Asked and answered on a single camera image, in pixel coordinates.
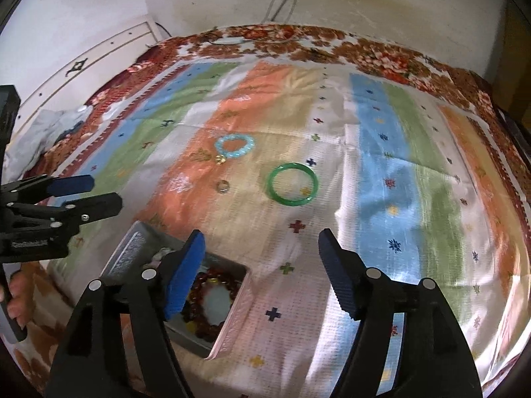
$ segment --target metal handle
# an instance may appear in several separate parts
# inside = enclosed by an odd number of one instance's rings
[[[13,299],[13,295],[9,291],[9,282],[11,277],[20,269],[20,263],[4,263],[3,268],[0,268],[0,286],[4,288],[4,300],[0,302],[2,306],[2,310],[0,310],[0,333],[11,344],[24,341],[28,336],[28,330],[20,328],[17,321],[10,318],[7,313],[7,304]]]

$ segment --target bed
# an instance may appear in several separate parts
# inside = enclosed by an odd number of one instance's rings
[[[399,45],[313,26],[230,27],[153,45],[88,98],[86,121],[27,172],[91,174],[92,194],[117,191],[124,210],[86,226],[48,274],[36,271],[35,321],[12,355],[42,391],[70,304],[142,220],[181,239],[199,228],[209,251],[252,271],[257,297],[229,356],[206,362],[175,346],[196,396],[328,397],[357,330],[318,256],[329,227],[393,279],[437,281],[487,395],[531,330],[531,179],[481,85]],[[219,166],[214,142],[227,133],[256,147]],[[267,196],[267,175],[285,162],[318,176],[307,205]],[[216,191],[220,180],[228,193]],[[281,185],[288,195],[309,189]],[[269,321],[272,308],[281,317]],[[381,392],[403,326],[397,315]],[[141,390],[126,318],[123,329]]]

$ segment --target red beaded bracelet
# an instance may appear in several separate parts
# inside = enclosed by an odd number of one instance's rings
[[[188,294],[188,300],[185,302],[181,314],[185,323],[189,323],[190,321],[195,323],[195,336],[197,338],[213,343],[221,332],[221,328],[225,322],[222,321],[219,325],[211,325],[204,315],[202,304],[205,289],[203,285],[207,282],[224,284],[230,293],[231,305],[238,295],[240,284],[228,272],[223,272],[216,268],[210,268],[208,271],[200,272],[195,276],[192,290]]]

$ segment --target blue cross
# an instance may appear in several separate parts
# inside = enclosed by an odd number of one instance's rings
[[[265,312],[265,315],[269,316],[269,321],[274,321],[275,319],[280,319],[282,314],[277,312],[277,310],[278,310],[277,307],[273,307],[273,309],[271,311],[266,311]]]

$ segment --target human hand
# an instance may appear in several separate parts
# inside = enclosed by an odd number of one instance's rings
[[[13,299],[7,304],[7,313],[12,319],[16,319],[21,328],[33,318],[35,304],[33,301],[34,284],[31,274],[24,265],[22,270],[11,278],[9,291]],[[5,292],[0,286],[0,302],[5,299]]]

